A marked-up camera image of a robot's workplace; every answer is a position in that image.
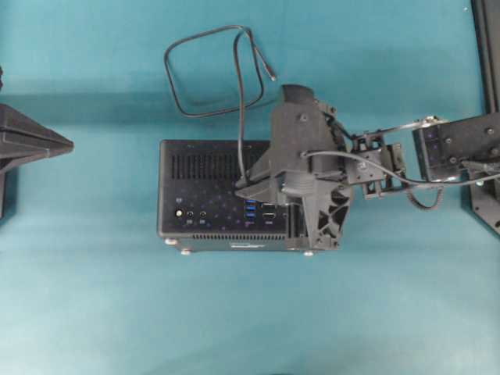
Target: black metal frame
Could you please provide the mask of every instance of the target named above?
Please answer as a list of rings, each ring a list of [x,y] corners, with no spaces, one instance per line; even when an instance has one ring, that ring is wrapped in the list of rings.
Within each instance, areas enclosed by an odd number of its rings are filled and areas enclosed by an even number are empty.
[[[486,113],[500,112],[500,1],[472,0],[476,25]],[[469,170],[471,178],[484,173]],[[500,194],[498,181],[470,187],[473,212],[500,234]]]

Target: black cable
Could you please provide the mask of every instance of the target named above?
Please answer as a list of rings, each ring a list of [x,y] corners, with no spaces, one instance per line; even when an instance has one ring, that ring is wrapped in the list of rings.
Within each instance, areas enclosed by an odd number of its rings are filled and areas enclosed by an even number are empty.
[[[238,59],[238,42],[243,31],[238,33],[233,42],[233,56],[234,56],[234,67],[236,68],[237,75],[237,88],[240,96],[240,123],[237,134],[237,163],[240,167],[241,178],[243,179],[243,184],[248,185],[247,169],[245,168],[245,159],[243,157],[243,139],[245,137],[245,90],[243,88],[243,77],[241,76],[240,61]]]
[[[178,45],[181,45],[183,43],[186,43],[188,41],[193,41],[194,39],[206,37],[208,35],[212,35],[215,33],[219,33],[222,31],[226,30],[232,30],[232,29],[238,29],[240,30],[240,33],[236,36],[233,42],[233,56],[234,56],[234,66],[236,68],[236,75],[237,75],[237,81],[238,81],[238,93],[239,93],[239,106],[238,107],[232,107],[232,108],[227,108],[227,109],[219,109],[216,111],[212,112],[202,112],[202,113],[189,113],[186,112],[182,109],[180,105],[179,98],[177,97],[177,93],[175,91],[175,86],[173,84],[173,78],[170,73],[170,66],[169,66],[169,54],[170,52],[177,47]],[[252,48],[252,59],[255,65],[255,72],[257,74],[257,78],[259,80],[259,85],[260,85],[260,92],[257,98],[251,100],[248,104],[245,104],[245,99],[244,99],[244,90],[243,90],[243,78],[241,76],[241,68],[240,68],[240,63],[238,59],[238,42],[240,41],[241,35],[245,34],[248,39],[250,40],[250,45]],[[260,52],[260,50],[257,48],[255,45],[252,31],[245,26],[242,25],[227,25],[223,27],[217,27],[216,29],[205,31],[200,34],[196,34],[190,37],[185,37],[183,39],[180,39],[179,41],[176,41],[172,43],[165,51],[165,55],[163,57],[163,62],[165,64],[165,70],[166,70],[166,75],[168,77],[170,89],[172,91],[172,96],[173,100],[175,101],[175,104],[177,106],[177,109],[179,109],[180,113],[182,113],[186,117],[190,118],[202,118],[202,117],[209,117],[209,116],[215,116],[215,115],[221,115],[224,113],[232,113],[236,111],[240,111],[240,122],[239,122],[239,131],[238,131],[238,138],[237,138],[237,158],[238,158],[238,165],[241,173],[241,178],[245,182],[245,185],[248,184],[248,179],[246,175],[246,169],[245,169],[245,161],[243,157],[243,140],[244,140],[244,135],[245,135],[245,108],[248,108],[255,103],[257,103],[263,96],[264,96],[264,83],[262,79],[262,75],[260,73],[260,68],[259,68],[259,62],[257,59],[257,56],[260,58],[262,62],[262,66],[264,67],[264,70],[267,72],[271,80],[276,80],[276,75],[273,72],[273,69],[271,66],[266,62],[266,60],[263,57],[263,54]]]
[[[413,192],[411,189],[407,189],[405,192],[406,192],[406,197],[408,198],[408,200],[410,201],[410,203],[412,205],[414,205],[415,207],[417,207],[421,211],[428,212],[428,211],[433,211],[439,207],[439,205],[441,204],[441,202],[443,200],[443,195],[445,194],[445,189],[443,187],[437,188],[436,198],[435,198],[434,203],[432,205],[424,205],[423,203],[421,203],[416,198],[416,196],[413,195]]]
[[[346,136],[346,138],[347,138],[347,139],[350,139],[351,141],[352,141],[352,140],[354,140],[354,138],[355,138],[355,137],[354,137],[353,135],[351,135],[351,134],[350,134],[350,133],[349,133],[349,132],[348,132],[348,131],[344,128],[344,126],[343,126],[341,123],[339,123],[338,121],[334,120],[334,121],[333,121],[333,126],[334,126],[334,127],[336,127],[337,129],[339,129],[339,130],[343,133],[343,135],[344,135],[344,136]]]
[[[489,180],[494,180],[495,178],[500,177],[500,173],[493,174],[491,176],[486,176],[486,177],[481,177],[481,178],[476,178],[473,180],[468,180],[468,181],[458,181],[458,182],[452,182],[452,181],[442,181],[442,182],[432,182],[432,181],[423,181],[423,180],[412,180],[409,178],[401,177],[398,174],[394,173],[392,170],[378,164],[377,162],[373,162],[372,160],[368,160],[366,158],[363,158],[362,156],[356,155],[356,154],[351,154],[349,152],[342,152],[342,151],[314,151],[314,152],[303,152],[301,154],[301,157],[303,159],[310,158],[312,156],[321,156],[321,155],[327,155],[327,156],[340,156],[342,158],[348,158],[348,159],[354,159],[358,160],[359,162],[365,162],[366,164],[369,164],[375,168],[378,168],[379,170],[385,172],[389,176],[392,176],[401,182],[404,182],[405,184],[408,184],[410,186],[413,186],[415,188],[442,188],[442,187],[447,187],[447,186],[467,186],[467,185],[473,185],[477,182],[481,181],[489,181]]]

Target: label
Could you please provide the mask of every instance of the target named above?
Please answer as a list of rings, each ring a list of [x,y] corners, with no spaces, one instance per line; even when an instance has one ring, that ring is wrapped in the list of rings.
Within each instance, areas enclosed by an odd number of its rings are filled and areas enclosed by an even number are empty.
[[[249,244],[247,242],[231,242],[230,247],[232,248],[265,248],[265,245]]]

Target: hdmi port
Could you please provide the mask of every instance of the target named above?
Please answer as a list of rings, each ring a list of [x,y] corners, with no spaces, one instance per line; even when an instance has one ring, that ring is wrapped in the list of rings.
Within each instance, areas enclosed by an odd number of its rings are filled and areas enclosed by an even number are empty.
[[[276,217],[276,213],[275,212],[266,212],[266,213],[263,213],[264,216],[264,219],[266,220],[272,220]]]

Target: teal tabletop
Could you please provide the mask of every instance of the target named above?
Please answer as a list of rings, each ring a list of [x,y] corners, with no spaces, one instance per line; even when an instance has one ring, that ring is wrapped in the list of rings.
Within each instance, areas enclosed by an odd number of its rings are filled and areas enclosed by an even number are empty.
[[[313,88],[352,132],[484,111],[467,0],[2,0],[0,102],[75,149],[9,175],[0,373],[500,373],[500,238],[466,191],[435,212],[357,191],[340,249],[312,258],[185,257],[157,237],[160,141],[238,135],[237,113],[179,114],[163,53],[235,23],[278,76],[248,139],[268,139],[280,84]],[[237,102],[233,37],[173,52],[190,109]],[[388,140],[419,177],[411,133]]]

